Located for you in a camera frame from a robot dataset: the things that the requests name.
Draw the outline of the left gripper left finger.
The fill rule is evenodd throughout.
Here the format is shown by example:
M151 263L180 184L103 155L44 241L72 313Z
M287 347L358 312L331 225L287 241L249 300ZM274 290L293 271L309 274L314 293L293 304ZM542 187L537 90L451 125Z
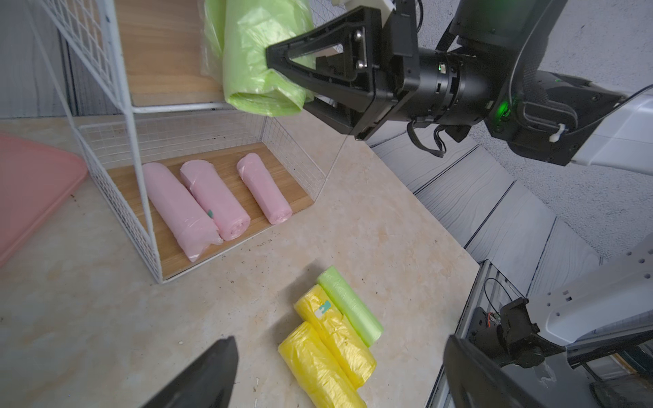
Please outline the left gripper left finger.
M239 361L236 339L216 341L144 404L151 407L227 407Z

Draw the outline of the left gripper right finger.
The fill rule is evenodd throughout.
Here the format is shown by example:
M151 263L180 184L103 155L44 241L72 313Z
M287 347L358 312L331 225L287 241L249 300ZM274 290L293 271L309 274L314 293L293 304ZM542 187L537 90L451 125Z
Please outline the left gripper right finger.
M443 363L456 407L543 407L465 339L447 338Z

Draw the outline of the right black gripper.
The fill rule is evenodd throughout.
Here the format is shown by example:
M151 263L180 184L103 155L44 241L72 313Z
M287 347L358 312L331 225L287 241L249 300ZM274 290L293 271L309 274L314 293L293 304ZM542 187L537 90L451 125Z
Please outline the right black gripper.
M370 97L374 89L374 40L381 32L381 12L359 6L330 22L270 45L268 68L291 82L326 97ZM388 121L415 127L474 126L490 113L490 62L465 47L452 51L418 47L414 1L397 1L384 23L380 68L392 99L372 123L358 127L363 114L321 99L304 109L330 128L358 140L370 139Z

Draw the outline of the light green bag roll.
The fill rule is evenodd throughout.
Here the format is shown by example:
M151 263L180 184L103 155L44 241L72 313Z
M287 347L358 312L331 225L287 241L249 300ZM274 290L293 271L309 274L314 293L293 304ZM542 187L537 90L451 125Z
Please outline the light green bag roll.
M314 28L307 1L200 1L201 73L236 109L267 117L298 114L311 91L267 65L266 49Z

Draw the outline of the yellow bag roll labelled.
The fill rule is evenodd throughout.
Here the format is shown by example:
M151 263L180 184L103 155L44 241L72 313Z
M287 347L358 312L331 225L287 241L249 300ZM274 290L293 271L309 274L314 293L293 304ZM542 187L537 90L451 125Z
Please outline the yellow bag roll labelled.
M314 285L294 304L294 309L316 329L354 388L360 389L372 377L377 362L325 290Z

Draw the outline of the pink bag roll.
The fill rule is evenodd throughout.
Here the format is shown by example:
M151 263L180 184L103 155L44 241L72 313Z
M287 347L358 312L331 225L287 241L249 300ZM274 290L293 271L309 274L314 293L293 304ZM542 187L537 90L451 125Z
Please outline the pink bag roll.
M294 212L289 202L258 154L246 154L236 169L270 224L281 224L292 217Z
M182 181L214 221L224 241L240 237L251 218L209 161L191 160L180 169Z
M147 195L191 262L223 243L217 226L187 188L161 163L142 166Z

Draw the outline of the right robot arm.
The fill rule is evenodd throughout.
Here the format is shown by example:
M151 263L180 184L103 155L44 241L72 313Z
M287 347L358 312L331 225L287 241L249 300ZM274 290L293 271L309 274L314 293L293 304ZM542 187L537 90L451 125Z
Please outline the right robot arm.
M462 1L434 49L418 45L420 1L388 15L360 5L265 49L268 68L309 91L308 112L340 134L370 139L386 122L411 143L432 128L431 156L445 138L483 123L524 158L565 166L652 171L652 89L611 90L543 71L562 1Z

